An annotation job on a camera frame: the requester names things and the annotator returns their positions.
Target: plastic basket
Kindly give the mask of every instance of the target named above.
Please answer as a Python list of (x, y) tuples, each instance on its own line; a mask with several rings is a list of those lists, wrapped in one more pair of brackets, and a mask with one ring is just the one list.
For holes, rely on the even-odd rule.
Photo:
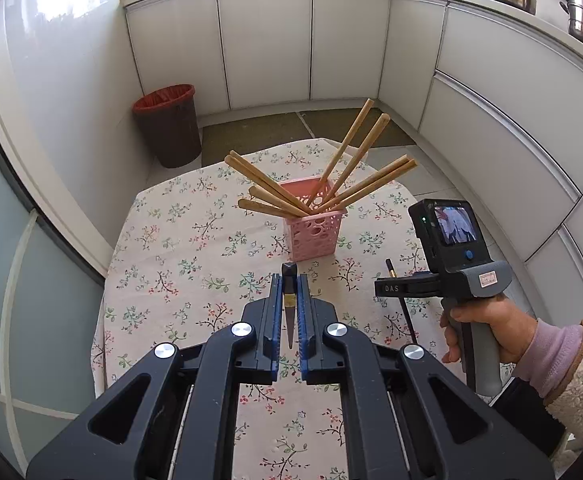
[[(319, 180), (320, 176), (312, 176), (287, 180), (281, 182), (280, 185), (304, 202), (309, 198), (309, 193)], [(332, 186), (332, 182), (328, 179), (324, 186), (319, 189), (314, 204), (320, 203), (321, 198)], [(340, 222), (346, 212), (346, 210), (340, 209), (293, 220), (284, 219), (285, 237), (291, 250), (292, 261), (301, 262), (302, 260), (334, 254), (340, 232)]]

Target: triangular cutout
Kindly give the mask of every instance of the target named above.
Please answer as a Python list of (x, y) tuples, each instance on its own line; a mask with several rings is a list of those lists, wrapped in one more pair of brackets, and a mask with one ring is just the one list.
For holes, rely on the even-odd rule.
[(92, 418), (89, 430), (116, 444), (123, 444), (129, 436), (129, 430), (150, 382), (151, 376), (149, 374), (140, 374), (136, 377)]
[(431, 377), (429, 384), (456, 444), (464, 444), (487, 430), (487, 423), (478, 413), (466, 405), (440, 378)]

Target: brown trash can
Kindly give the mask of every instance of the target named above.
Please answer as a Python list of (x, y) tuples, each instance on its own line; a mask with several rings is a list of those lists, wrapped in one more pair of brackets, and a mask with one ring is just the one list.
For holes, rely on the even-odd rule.
[(136, 101), (132, 112), (142, 136), (165, 168), (178, 168), (200, 155), (193, 85), (174, 85)]

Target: silver screw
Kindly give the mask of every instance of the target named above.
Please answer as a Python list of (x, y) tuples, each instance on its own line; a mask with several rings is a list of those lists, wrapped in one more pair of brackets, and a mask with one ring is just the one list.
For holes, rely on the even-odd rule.
[(245, 322), (235, 323), (233, 327), (231, 327), (231, 332), (233, 335), (237, 335), (238, 337), (244, 337), (246, 335), (251, 334), (251, 325)]
[(154, 354), (156, 357), (160, 357), (161, 359), (167, 359), (175, 354), (175, 346), (171, 343), (161, 343), (156, 348), (154, 348)]
[(342, 323), (331, 323), (327, 327), (327, 333), (329, 335), (340, 337), (347, 333), (347, 325), (343, 325)]
[(423, 347), (418, 345), (407, 345), (403, 352), (405, 352), (405, 357), (414, 360), (420, 359), (423, 355), (425, 355), (425, 350), (423, 350)]

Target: table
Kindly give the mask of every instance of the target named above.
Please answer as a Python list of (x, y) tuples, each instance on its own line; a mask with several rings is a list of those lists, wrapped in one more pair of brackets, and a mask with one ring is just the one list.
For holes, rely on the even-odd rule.
[[(320, 174), (335, 148), (300, 140), (246, 158), (277, 181)], [(336, 166), (337, 177), (350, 160)], [(360, 163), (345, 186), (373, 173)], [(94, 338), (97, 394), (157, 343), (180, 348), (240, 319), (244, 304), (269, 293), (289, 250), (282, 219), (236, 205), (252, 184), (224, 162), (139, 193), (116, 245)], [(407, 208), (409, 191), (392, 182), (351, 205), (335, 254), (299, 262), (311, 294), (335, 305), (338, 318), (375, 342), (399, 348), (409, 332), (398, 300), (374, 297), (373, 280), (427, 262)], [(436, 357), (446, 351), (439, 300), (407, 300), (419, 343)], [(236, 424), (234, 478), (347, 480), (338, 385), (300, 381), (297, 343), (282, 334), (280, 372), (273, 386), (242, 386)], [(460, 367), (452, 369), (462, 376)]]

